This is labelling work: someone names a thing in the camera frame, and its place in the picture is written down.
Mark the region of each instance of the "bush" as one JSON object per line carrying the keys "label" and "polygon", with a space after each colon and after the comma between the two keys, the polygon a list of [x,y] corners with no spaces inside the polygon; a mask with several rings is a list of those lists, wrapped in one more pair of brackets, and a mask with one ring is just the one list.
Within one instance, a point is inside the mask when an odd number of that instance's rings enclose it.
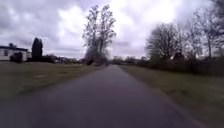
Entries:
{"label": "bush", "polygon": [[14,53],[10,56],[10,61],[15,63],[22,63],[23,62],[23,54],[21,52]]}
{"label": "bush", "polygon": [[41,58],[28,58],[27,62],[45,62],[45,63],[55,63],[55,59],[51,56],[43,56]]}

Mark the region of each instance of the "treeline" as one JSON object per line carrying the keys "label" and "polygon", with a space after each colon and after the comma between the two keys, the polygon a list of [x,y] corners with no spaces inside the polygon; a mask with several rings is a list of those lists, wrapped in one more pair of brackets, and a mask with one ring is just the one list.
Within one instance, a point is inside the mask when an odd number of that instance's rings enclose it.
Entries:
{"label": "treeline", "polygon": [[181,23],[158,25],[146,39],[148,60],[115,58],[113,63],[206,75],[224,75],[224,2],[199,9]]}

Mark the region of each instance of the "building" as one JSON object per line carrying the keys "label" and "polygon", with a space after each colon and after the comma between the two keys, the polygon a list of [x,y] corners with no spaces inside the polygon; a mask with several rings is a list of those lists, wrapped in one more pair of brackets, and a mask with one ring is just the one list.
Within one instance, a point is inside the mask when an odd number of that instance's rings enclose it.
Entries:
{"label": "building", "polygon": [[0,46],[0,61],[9,61],[10,56],[15,53],[21,52],[23,54],[23,61],[28,58],[28,49],[17,48],[16,46]]}

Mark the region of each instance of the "cloud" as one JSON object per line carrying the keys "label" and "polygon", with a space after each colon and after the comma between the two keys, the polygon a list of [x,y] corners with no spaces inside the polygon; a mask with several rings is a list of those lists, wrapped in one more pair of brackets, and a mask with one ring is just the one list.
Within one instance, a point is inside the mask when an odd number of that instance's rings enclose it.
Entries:
{"label": "cloud", "polygon": [[7,0],[0,3],[0,45],[31,48],[34,37],[44,41],[44,53],[84,56],[82,30],[88,9],[110,4],[117,37],[111,56],[145,55],[145,38],[160,22],[184,21],[207,4],[204,0]]}

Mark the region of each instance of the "grass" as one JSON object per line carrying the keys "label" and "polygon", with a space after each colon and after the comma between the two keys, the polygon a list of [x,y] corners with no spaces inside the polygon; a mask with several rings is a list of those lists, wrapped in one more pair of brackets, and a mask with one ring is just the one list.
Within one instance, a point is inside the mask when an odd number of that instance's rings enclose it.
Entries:
{"label": "grass", "polygon": [[99,69],[78,64],[0,63],[0,98],[34,91]]}
{"label": "grass", "polygon": [[121,68],[161,90],[210,128],[224,127],[224,78],[172,73],[134,66]]}

